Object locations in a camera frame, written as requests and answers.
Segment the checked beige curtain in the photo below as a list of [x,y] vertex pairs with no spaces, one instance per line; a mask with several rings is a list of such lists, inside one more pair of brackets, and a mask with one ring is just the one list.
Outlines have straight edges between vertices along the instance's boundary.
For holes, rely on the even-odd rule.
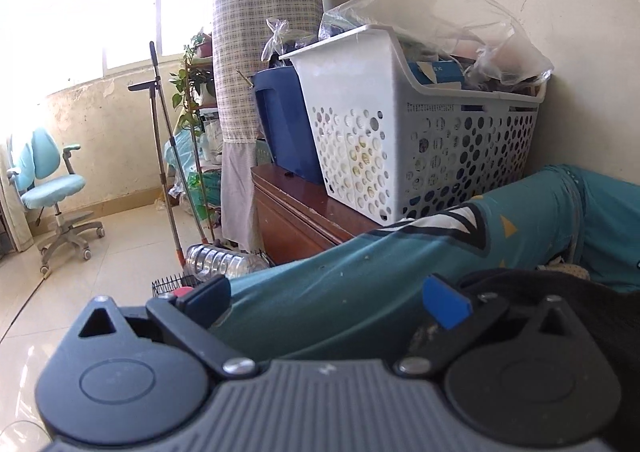
[[221,232],[244,251],[262,248],[254,185],[256,143],[262,123],[253,90],[246,79],[267,62],[262,51],[272,32],[267,21],[287,21],[314,33],[322,16],[322,0],[214,0],[213,68],[222,131]]

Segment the brown wooden cabinet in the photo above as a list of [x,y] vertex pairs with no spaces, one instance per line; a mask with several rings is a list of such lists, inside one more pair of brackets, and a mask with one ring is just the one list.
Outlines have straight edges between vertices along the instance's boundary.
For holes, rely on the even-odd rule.
[[259,230],[273,264],[317,255],[380,227],[277,165],[253,167],[252,179]]

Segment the black sweatshirt with red logo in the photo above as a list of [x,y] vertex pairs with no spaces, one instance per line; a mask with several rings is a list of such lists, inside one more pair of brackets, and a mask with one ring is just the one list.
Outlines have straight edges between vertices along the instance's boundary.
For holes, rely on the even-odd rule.
[[639,294],[618,293],[598,283],[555,271],[490,269],[462,279],[462,290],[495,292],[517,304],[537,304],[544,296],[563,297],[614,368],[622,403],[608,440],[632,449],[639,444]]

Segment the clear plastic bag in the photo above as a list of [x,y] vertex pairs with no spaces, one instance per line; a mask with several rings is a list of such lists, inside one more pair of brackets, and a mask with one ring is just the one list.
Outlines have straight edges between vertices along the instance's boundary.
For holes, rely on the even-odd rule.
[[323,14],[318,38],[362,26],[392,28],[409,60],[456,59],[474,88],[519,90],[553,72],[521,23],[495,0],[350,0]]

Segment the blue plastic storage bin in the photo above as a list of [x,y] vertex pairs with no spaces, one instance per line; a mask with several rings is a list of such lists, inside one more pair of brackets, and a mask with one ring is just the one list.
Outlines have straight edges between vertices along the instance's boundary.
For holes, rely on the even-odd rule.
[[295,69],[283,66],[259,71],[253,76],[253,84],[274,163],[309,183],[322,185],[314,136]]

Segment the blue cartoon airplane duvet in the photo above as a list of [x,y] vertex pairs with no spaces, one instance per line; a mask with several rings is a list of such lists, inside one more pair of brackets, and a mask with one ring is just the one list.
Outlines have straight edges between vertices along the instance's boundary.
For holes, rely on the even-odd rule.
[[639,294],[639,189],[549,166],[436,214],[231,283],[212,333],[257,361],[395,360],[425,311],[424,280],[490,269],[555,271]]

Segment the light blue office chair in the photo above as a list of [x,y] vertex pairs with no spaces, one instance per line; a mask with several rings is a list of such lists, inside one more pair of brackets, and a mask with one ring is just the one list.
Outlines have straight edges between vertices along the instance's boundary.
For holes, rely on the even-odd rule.
[[50,235],[37,244],[40,253],[40,275],[48,279],[50,260],[63,245],[80,250],[84,261],[92,254],[89,242],[81,235],[94,231],[99,239],[105,237],[105,229],[99,220],[91,220],[93,212],[85,211],[66,216],[60,204],[78,194],[86,186],[86,179],[77,174],[70,159],[79,151],[79,143],[62,149],[43,128],[37,128],[30,140],[18,150],[18,158],[6,171],[9,183],[14,187],[26,212],[37,211],[36,224],[40,223],[46,209],[54,210],[54,218],[48,224]]

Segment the clear plastic water bottle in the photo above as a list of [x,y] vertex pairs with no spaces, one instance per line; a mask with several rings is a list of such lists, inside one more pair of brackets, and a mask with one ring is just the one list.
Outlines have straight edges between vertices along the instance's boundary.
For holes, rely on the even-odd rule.
[[268,269],[270,264],[262,255],[235,252],[211,244],[192,245],[186,250],[186,275],[207,281],[223,275],[229,280]]

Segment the green potted plant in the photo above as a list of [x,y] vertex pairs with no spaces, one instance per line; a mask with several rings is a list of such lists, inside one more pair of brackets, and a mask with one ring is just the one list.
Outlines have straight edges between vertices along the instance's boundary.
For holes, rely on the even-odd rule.
[[183,47],[180,68],[170,73],[169,82],[175,87],[170,102],[179,113],[178,129],[194,131],[197,135],[203,131],[202,105],[198,101],[203,100],[206,93],[213,97],[216,94],[212,56],[212,37],[201,30]]

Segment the white perforated laundry basket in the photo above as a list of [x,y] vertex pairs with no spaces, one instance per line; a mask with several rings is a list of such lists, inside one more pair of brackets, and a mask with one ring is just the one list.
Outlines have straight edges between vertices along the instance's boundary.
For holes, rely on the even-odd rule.
[[546,89],[423,85],[396,33],[364,26],[295,50],[329,196],[387,226],[522,177]]

